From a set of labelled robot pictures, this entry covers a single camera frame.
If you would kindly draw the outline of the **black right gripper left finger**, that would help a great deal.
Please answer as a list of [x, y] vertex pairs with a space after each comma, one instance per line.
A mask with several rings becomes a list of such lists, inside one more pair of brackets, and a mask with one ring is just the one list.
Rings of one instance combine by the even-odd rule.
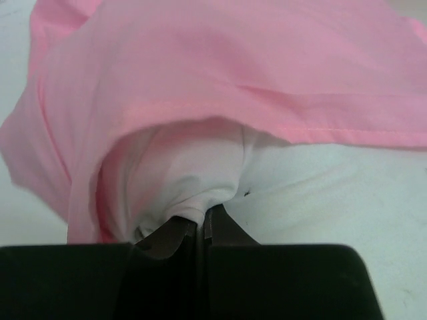
[[172, 217], [151, 235], [135, 245], [151, 259], [169, 260], [191, 255], [195, 246], [197, 225], [182, 217]]

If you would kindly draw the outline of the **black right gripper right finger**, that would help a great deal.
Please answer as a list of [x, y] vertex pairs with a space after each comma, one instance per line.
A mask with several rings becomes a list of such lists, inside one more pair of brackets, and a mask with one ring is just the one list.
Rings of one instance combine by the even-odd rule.
[[205, 214], [203, 223], [203, 244], [205, 247], [258, 246], [228, 214], [223, 205], [216, 205]]

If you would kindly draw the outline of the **pink satin pillowcase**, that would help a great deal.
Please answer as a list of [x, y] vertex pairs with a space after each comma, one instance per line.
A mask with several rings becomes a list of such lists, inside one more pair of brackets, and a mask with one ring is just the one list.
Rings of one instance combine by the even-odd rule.
[[244, 183], [257, 148], [426, 149], [426, 30], [385, 1], [37, 1], [1, 125], [70, 243], [141, 239]]

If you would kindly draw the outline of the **white pillow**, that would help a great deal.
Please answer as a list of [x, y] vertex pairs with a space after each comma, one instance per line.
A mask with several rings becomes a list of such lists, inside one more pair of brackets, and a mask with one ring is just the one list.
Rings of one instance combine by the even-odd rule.
[[235, 124], [122, 139], [103, 160], [106, 224], [122, 241], [222, 204], [264, 243], [426, 241], [426, 152], [296, 144]]

